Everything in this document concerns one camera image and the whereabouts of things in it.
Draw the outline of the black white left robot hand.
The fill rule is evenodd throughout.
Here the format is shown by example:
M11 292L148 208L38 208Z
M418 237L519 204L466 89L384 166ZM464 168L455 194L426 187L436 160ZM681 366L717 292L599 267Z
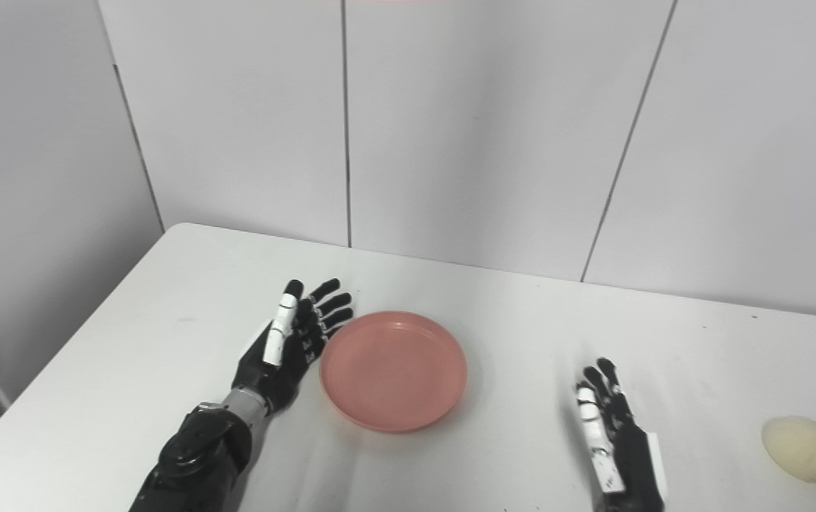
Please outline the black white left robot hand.
M303 282L292 279L271 321L240 357L232 388L258 395L269 415L284 410L331 337L353 317L352 295L342 291L339 279L321 283L310 294L304 294Z

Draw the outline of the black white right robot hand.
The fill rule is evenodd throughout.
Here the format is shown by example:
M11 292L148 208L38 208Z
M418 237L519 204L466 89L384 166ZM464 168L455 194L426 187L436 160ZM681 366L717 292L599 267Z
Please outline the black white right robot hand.
M667 474L657 434L639 427L616 364L598 358L581 371L576 405L600 493L596 511L665 511Z

